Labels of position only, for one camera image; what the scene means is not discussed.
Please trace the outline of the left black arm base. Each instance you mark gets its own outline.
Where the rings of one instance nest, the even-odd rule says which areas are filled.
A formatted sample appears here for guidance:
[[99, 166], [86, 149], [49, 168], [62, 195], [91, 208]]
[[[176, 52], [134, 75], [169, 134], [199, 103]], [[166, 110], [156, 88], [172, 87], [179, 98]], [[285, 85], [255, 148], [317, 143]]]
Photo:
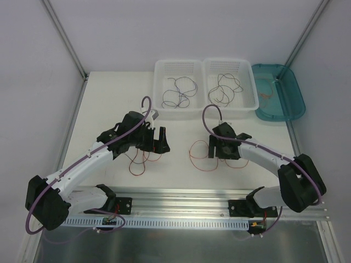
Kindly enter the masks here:
[[131, 197], [116, 197], [112, 200], [107, 210], [118, 215], [131, 215], [132, 202], [133, 199]]

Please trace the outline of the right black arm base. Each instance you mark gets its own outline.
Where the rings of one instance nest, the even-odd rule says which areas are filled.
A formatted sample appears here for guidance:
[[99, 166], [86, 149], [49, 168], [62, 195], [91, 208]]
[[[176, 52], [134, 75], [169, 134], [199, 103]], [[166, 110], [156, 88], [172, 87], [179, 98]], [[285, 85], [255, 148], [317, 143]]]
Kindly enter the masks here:
[[228, 200], [229, 216], [234, 218], [277, 218], [276, 207], [260, 208], [258, 205], [244, 199]]

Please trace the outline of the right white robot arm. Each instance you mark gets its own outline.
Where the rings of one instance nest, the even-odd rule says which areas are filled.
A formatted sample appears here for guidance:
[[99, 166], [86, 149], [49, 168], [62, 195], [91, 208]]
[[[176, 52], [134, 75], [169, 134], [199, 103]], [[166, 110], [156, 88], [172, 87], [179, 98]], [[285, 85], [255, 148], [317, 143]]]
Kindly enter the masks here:
[[237, 206], [237, 211], [248, 218], [261, 215], [269, 207], [285, 205], [300, 213], [311, 205], [320, 204], [327, 191], [308, 155], [285, 156], [275, 152], [246, 133], [236, 134], [227, 122], [210, 131], [208, 156], [225, 161], [245, 159], [277, 176], [278, 186], [261, 186]]

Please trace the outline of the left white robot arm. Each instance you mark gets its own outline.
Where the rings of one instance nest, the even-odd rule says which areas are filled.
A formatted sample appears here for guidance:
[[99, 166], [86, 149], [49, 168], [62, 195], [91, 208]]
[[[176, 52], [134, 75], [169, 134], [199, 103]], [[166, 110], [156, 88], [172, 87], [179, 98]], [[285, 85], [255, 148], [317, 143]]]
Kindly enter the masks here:
[[165, 127], [160, 127], [158, 139], [154, 138], [157, 117], [156, 110], [130, 111], [122, 122], [102, 132], [88, 152], [67, 168], [46, 178], [34, 176], [27, 188], [25, 207], [28, 216], [34, 216], [43, 228], [51, 231], [70, 215], [115, 212], [119, 201], [106, 185], [99, 184], [78, 192], [75, 189], [95, 170], [126, 153], [130, 147], [158, 155], [169, 152]]

